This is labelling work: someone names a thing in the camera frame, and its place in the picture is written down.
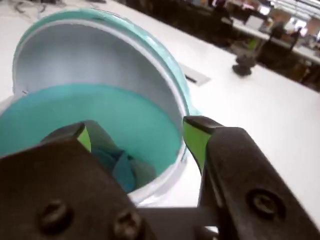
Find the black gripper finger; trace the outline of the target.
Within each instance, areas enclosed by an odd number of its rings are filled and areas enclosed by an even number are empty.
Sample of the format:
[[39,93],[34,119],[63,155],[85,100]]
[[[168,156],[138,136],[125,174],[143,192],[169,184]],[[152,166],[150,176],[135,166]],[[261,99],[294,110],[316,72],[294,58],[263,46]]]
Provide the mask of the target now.
[[3,240],[148,240],[127,194],[89,150],[83,123],[0,160]]
[[320,232],[250,135],[205,116],[183,118],[220,240],[317,240]]

